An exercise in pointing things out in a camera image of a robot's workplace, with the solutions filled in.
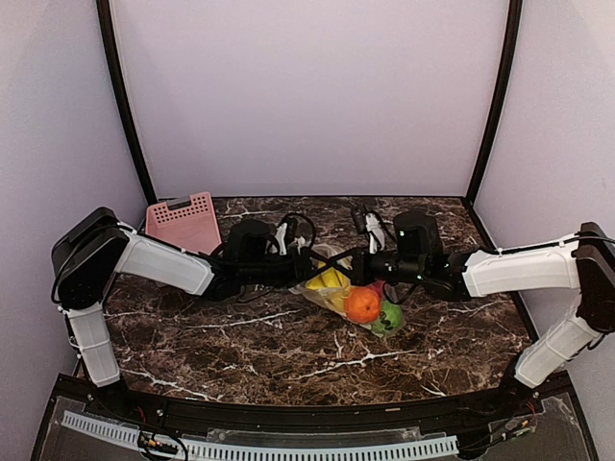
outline brown marble surface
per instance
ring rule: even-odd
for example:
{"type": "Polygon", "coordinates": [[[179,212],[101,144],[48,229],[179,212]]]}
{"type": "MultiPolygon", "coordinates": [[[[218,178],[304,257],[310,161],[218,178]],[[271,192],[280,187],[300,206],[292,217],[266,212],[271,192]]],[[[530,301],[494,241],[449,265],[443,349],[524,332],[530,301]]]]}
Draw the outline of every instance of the brown marble surface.
{"type": "MultiPolygon", "coordinates": [[[[411,208],[436,217],[448,252],[480,237],[450,198],[217,199],[222,235],[243,217],[278,223],[301,211],[319,242],[364,245],[349,215],[365,203],[385,219],[411,208]]],[[[211,303],[150,280],[121,276],[106,317],[120,367],[137,390],[167,396],[274,405],[349,405],[429,399],[497,386],[529,344],[507,295],[445,303],[418,289],[406,326],[380,339],[301,296],[275,292],[249,304],[211,303]]]]}

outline orange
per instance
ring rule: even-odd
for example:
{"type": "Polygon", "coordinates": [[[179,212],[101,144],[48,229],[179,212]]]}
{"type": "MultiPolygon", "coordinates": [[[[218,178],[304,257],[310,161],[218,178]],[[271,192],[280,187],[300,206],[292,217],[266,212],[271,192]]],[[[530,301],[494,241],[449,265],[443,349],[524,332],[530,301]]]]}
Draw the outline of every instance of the orange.
{"type": "Polygon", "coordinates": [[[370,324],[381,313],[381,299],[376,292],[364,286],[356,286],[344,302],[344,312],[348,320],[358,324],[370,324]]]}

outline white slotted strip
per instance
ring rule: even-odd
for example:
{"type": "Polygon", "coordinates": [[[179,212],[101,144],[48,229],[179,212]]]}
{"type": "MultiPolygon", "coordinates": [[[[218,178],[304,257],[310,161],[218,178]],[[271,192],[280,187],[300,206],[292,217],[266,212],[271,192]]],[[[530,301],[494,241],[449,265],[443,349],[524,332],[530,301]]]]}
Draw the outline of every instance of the white slotted strip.
{"type": "MultiPolygon", "coordinates": [[[[126,449],[138,449],[136,440],[139,431],[133,427],[98,421],[71,411],[64,412],[61,424],[126,449]]],[[[177,446],[168,437],[159,436],[158,439],[177,446]]],[[[455,436],[345,449],[274,449],[182,440],[188,450],[189,459],[194,461],[418,461],[459,453],[455,436]]],[[[183,459],[181,450],[175,459],[183,459]]]]}

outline perforated basket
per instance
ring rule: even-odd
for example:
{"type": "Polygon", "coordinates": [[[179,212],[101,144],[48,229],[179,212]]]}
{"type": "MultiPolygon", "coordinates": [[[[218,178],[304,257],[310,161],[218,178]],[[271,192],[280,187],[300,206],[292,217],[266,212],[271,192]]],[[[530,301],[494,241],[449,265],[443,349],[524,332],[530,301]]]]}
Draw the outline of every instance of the perforated basket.
{"type": "Polygon", "coordinates": [[[208,192],[148,206],[145,233],[190,252],[206,255],[221,242],[208,192]]]}

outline green lime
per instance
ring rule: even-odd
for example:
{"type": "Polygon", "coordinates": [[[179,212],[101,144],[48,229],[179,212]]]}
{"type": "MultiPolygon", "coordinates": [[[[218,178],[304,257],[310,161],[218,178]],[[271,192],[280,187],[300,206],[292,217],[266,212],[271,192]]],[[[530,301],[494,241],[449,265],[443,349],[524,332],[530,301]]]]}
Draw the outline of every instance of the green lime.
{"type": "Polygon", "coordinates": [[[389,301],[382,301],[381,314],[372,322],[372,331],[376,334],[386,335],[399,329],[404,323],[402,309],[389,301]]]}

